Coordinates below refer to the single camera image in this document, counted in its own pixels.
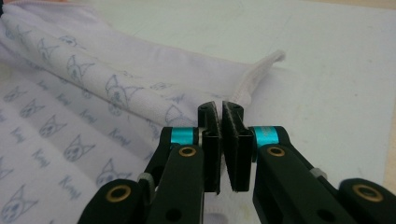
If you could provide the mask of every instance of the white fabric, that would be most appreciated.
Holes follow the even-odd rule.
[[[137,179],[161,127],[196,126],[196,108],[208,101],[248,106],[267,70],[284,58],[277,51],[243,64],[149,43],[112,30],[76,4],[20,1],[4,11],[3,223],[76,223],[106,182]],[[246,223],[222,207],[236,201],[227,194],[209,199],[205,221]]]

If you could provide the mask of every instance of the blue tape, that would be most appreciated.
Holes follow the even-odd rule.
[[[172,128],[171,144],[193,145],[193,128]]]
[[[257,148],[268,144],[279,143],[279,137],[273,126],[256,126],[253,129],[256,133]]]

